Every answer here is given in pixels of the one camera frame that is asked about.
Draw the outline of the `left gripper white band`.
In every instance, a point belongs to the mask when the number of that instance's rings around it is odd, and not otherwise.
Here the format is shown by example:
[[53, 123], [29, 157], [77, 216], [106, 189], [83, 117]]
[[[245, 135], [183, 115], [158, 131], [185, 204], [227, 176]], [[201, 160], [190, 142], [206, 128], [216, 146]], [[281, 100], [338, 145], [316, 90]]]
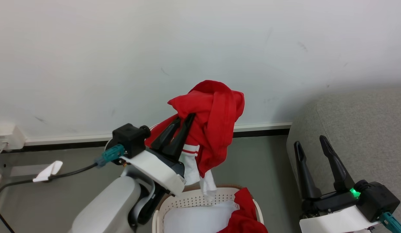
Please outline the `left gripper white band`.
[[173, 161], [156, 152], [152, 153], [151, 150], [144, 150], [132, 158], [122, 156], [122, 160], [133, 165], [170, 194], [180, 195], [185, 188], [186, 180], [184, 164], [178, 160], [195, 116], [195, 113], [191, 113], [184, 121], [176, 117], [151, 143], [153, 150], [162, 151]]

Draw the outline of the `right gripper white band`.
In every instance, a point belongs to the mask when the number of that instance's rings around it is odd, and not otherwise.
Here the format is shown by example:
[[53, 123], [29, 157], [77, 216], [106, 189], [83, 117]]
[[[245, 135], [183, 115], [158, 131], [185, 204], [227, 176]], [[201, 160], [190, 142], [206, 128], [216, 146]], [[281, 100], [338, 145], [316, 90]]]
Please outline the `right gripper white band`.
[[299, 141], [294, 143], [298, 184], [302, 196], [299, 226], [302, 233], [371, 233], [379, 221], [370, 222], [356, 207], [360, 194], [327, 137], [319, 136], [324, 155], [329, 160], [336, 191], [321, 193], [307, 167], [306, 155]]

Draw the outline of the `red garment with white trim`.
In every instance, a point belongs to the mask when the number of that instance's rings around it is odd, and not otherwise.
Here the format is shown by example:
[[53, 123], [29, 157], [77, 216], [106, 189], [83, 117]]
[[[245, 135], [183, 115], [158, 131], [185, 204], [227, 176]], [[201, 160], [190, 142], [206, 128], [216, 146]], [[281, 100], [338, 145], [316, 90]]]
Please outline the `red garment with white trim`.
[[244, 111], [244, 94], [218, 81], [202, 81], [187, 94], [168, 101], [177, 113], [151, 128], [145, 145], [153, 142], [172, 121], [184, 121], [191, 113], [195, 118], [179, 161], [184, 164], [186, 185], [199, 183], [207, 202], [215, 199], [217, 187], [212, 168], [223, 163], [233, 141], [233, 128]]

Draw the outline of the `white perforated laundry basket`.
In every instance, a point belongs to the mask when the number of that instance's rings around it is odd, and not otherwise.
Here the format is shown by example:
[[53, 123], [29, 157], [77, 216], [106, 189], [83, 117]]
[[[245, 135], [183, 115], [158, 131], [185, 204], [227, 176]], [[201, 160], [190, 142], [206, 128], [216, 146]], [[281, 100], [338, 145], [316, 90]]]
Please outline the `white perforated laundry basket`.
[[[163, 222], [165, 214], [175, 208], [187, 208], [196, 206], [217, 205], [225, 201], [235, 200], [235, 193], [243, 187], [235, 185], [223, 185], [217, 188], [215, 195], [211, 199], [203, 196], [202, 191], [198, 187], [191, 187], [184, 191], [180, 196], [168, 196], [164, 198], [155, 211], [152, 221], [152, 233], [163, 233]], [[264, 224], [261, 209], [254, 200], [257, 220]]]

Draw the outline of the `grey fabric sofa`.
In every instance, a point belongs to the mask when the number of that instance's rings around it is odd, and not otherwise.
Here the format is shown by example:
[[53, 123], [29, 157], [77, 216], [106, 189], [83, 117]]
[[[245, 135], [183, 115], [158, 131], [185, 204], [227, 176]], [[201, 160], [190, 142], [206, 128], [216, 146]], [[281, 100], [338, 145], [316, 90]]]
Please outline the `grey fabric sofa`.
[[[321, 135], [355, 182], [379, 182], [401, 202], [401, 87], [325, 94], [298, 111], [287, 138], [295, 180], [294, 143], [299, 141], [314, 183], [326, 194], [335, 189]], [[401, 203], [393, 216], [401, 223]]]

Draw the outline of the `white and black baseboard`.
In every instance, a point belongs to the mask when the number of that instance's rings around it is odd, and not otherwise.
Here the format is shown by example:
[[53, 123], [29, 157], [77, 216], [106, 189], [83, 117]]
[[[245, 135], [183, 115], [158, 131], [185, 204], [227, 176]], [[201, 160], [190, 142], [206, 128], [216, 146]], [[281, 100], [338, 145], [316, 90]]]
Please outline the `white and black baseboard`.
[[[234, 127], [233, 137], [245, 138], [288, 135], [291, 125], [291, 122], [237, 125]], [[95, 148], [105, 146], [110, 139], [112, 139], [112, 134], [26, 139], [26, 142], [21, 149], [11, 149], [10, 146], [7, 146], [5, 152], [36, 152]]]

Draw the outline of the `white cloth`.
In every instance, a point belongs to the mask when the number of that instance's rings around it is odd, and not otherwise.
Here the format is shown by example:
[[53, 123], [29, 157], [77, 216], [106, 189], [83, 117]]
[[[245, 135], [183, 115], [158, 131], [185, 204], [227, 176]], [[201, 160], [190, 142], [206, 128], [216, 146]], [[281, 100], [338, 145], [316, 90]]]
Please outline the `white cloth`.
[[163, 233], [217, 233], [228, 226], [239, 209], [233, 201], [217, 205], [175, 208], [164, 216]]

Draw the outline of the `grey metal floor bracket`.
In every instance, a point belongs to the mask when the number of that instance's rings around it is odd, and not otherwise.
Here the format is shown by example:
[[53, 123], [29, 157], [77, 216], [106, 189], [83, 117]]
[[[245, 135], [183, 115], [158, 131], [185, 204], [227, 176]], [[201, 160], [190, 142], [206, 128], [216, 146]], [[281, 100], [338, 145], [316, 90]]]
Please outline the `grey metal floor bracket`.
[[14, 166], [10, 170], [9, 177], [29, 176], [29, 175], [37, 176], [41, 171], [43, 171], [50, 165], [51, 164]]

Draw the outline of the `white wall socket box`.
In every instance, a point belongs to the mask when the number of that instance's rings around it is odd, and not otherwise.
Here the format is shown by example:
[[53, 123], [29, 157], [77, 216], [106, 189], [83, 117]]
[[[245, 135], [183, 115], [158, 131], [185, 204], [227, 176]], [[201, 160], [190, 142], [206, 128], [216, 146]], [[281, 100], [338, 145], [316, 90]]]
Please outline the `white wall socket box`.
[[14, 124], [0, 124], [0, 150], [18, 150], [25, 145], [26, 137]]

